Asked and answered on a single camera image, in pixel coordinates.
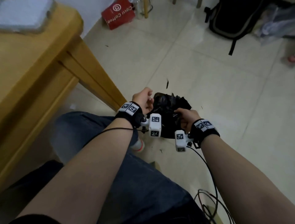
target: person's left arm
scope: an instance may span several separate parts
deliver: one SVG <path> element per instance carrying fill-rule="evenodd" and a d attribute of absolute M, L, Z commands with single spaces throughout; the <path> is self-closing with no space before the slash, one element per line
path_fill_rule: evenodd
<path fill-rule="evenodd" d="M 148 113 L 153 108 L 152 90 L 145 88 L 132 101 Z M 116 118 L 106 129 L 132 129 Z M 130 143 L 132 130 L 110 130 L 91 140 L 33 198 L 18 217 L 44 214 L 62 224 L 96 223 L 112 182 Z"/>

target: human hand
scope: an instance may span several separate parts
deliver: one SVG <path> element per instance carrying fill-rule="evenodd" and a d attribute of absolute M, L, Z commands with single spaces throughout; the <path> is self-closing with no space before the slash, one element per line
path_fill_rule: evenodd
<path fill-rule="evenodd" d="M 200 115 L 195 110 L 187 110 L 183 108 L 178 108 L 174 112 L 180 113 L 180 126 L 182 129 L 185 130 L 186 133 L 191 131 L 192 124 L 198 120 L 201 119 Z"/>
<path fill-rule="evenodd" d="M 141 107 L 143 114 L 147 114 L 153 109 L 154 98 L 151 98 L 152 94 L 153 91 L 149 87 L 146 87 L 132 97 L 132 101 Z"/>

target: red paper bag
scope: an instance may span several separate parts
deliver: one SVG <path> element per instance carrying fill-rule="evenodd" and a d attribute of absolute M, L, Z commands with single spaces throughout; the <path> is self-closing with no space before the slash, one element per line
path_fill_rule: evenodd
<path fill-rule="evenodd" d="M 132 5 L 128 0 L 117 0 L 110 7 L 101 13 L 108 24 L 110 30 L 113 30 L 124 23 L 131 22 L 135 17 Z"/>

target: white wrist-mounted camera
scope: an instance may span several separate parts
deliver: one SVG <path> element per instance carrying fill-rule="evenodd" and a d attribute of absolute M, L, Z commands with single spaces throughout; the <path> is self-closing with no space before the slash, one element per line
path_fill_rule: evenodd
<path fill-rule="evenodd" d="M 143 127 L 148 127 L 150 137 L 159 138 L 161 136 L 162 117 L 158 113 L 152 113 L 150 118 L 144 118 L 140 124 Z M 174 134 L 176 151 L 185 152 L 187 143 L 192 142 L 193 139 L 188 138 L 183 130 L 177 130 Z"/>

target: black sleeve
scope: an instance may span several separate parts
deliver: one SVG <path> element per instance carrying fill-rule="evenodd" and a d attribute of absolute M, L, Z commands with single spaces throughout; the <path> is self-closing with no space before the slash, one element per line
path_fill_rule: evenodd
<path fill-rule="evenodd" d="M 11 221 L 9 224 L 60 224 L 58 221 L 50 218 L 47 215 L 24 215 L 18 217 L 17 219 Z"/>

